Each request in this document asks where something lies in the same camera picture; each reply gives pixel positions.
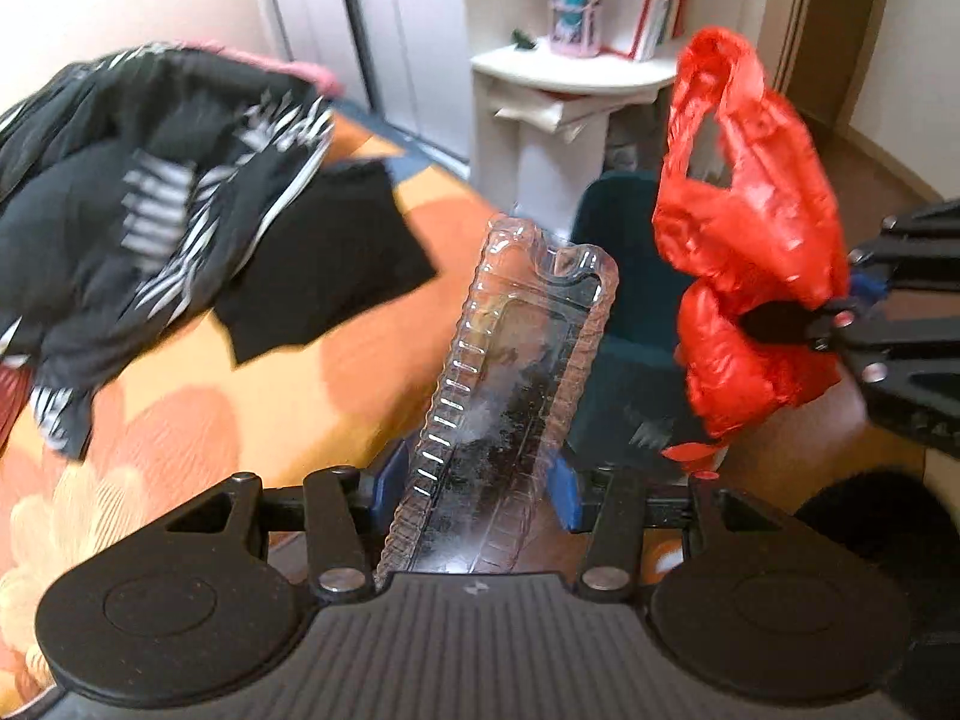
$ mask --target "pink cloth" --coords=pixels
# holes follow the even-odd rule
[[[286,73],[288,76],[296,76],[298,79],[312,83],[317,87],[317,91],[325,97],[336,98],[344,93],[344,88],[337,80],[337,76],[320,65],[314,65],[310,62],[282,62],[270,56],[260,56],[256,53],[232,49],[215,40],[186,41],[184,45],[189,49],[201,49],[205,52],[225,56],[227,59],[235,59],[237,62],[253,65],[270,71],[270,73]]]

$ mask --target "red bag scrap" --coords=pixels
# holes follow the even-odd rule
[[[712,109],[730,189],[686,177]],[[653,223],[661,256],[698,277],[680,303],[678,356],[690,403],[714,437],[726,440],[839,380],[832,355],[756,343],[737,324],[761,303],[815,309],[848,285],[836,198],[813,142],[793,106],[765,88],[757,53],[740,35],[704,29],[680,54]]]

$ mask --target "clothes pile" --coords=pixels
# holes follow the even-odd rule
[[[217,51],[150,44],[70,65],[0,115],[6,432],[28,371],[47,445],[83,459],[97,389],[218,296],[234,341],[253,338],[243,362],[309,343],[433,276],[382,166],[318,176],[333,109],[317,87],[329,80]],[[344,192],[361,200],[350,205]],[[346,225],[327,224],[344,208]],[[286,214],[296,221],[278,224]],[[347,227],[352,245],[325,290],[342,247],[331,237]],[[277,283],[290,288],[267,311],[251,303]],[[273,316],[269,330],[251,331]]]

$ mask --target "door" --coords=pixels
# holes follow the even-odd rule
[[[787,98],[832,128],[850,88],[874,0],[808,0]]]

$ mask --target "clear plastic tray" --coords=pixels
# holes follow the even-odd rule
[[[529,220],[491,225],[378,581],[394,571],[512,568],[616,283],[599,247],[551,240]]]

